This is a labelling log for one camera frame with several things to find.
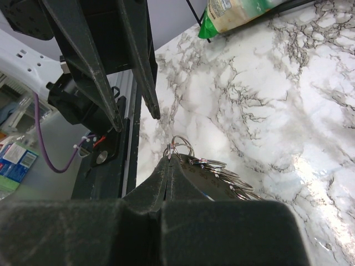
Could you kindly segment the metal disc with keyrings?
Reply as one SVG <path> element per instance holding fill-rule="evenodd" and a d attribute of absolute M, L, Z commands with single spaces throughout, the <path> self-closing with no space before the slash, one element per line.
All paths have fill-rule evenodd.
<path fill-rule="evenodd" d="M 174 156 L 179 160 L 186 178 L 200 191 L 215 201 L 262 201 L 254 188 L 241 177 L 226 168 L 227 164 L 206 158 L 198 158 L 191 143 L 176 135 L 163 153 L 169 159 Z"/>

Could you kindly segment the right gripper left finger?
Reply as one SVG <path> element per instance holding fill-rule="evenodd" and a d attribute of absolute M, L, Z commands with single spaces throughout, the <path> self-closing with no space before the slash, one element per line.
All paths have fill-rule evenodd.
<path fill-rule="evenodd" d="M 1 204 L 2 265 L 164 265 L 161 204 L 170 163 L 121 199 Z"/>

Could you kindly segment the blue key tag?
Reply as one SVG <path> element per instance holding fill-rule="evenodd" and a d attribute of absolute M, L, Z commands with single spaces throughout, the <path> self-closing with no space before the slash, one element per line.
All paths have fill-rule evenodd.
<path fill-rule="evenodd" d="M 209 195 L 205 194 L 204 192 L 202 192 L 202 194 L 210 201 L 215 201 L 213 198 L 211 198 Z"/>

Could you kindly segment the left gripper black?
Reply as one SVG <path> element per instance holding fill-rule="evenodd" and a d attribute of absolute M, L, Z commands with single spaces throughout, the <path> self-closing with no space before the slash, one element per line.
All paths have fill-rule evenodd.
<path fill-rule="evenodd" d="M 147 1 L 1 1 L 1 12 L 18 33 L 56 39 L 77 88 L 117 132 L 123 122 L 106 74 L 131 69 L 152 118 L 160 119 Z"/>

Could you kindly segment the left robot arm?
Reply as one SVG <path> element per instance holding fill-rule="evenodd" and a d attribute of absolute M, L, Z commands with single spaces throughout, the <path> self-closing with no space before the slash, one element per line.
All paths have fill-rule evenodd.
<path fill-rule="evenodd" d="M 44 82 L 48 102 L 71 124 L 98 135 L 123 129 L 108 75 L 130 70 L 151 116 L 160 118 L 155 60 L 146 1 L 2 1 L 18 33 L 55 39 L 63 60 Z"/>

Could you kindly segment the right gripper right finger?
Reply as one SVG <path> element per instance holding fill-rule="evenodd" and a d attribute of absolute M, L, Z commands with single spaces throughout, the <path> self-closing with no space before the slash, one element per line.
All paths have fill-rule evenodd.
<path fill-rule="evenodd" d="M 297 222 L 276 201 L 174 197 L 163 206 L 164 265 L 309 265 Z"/>

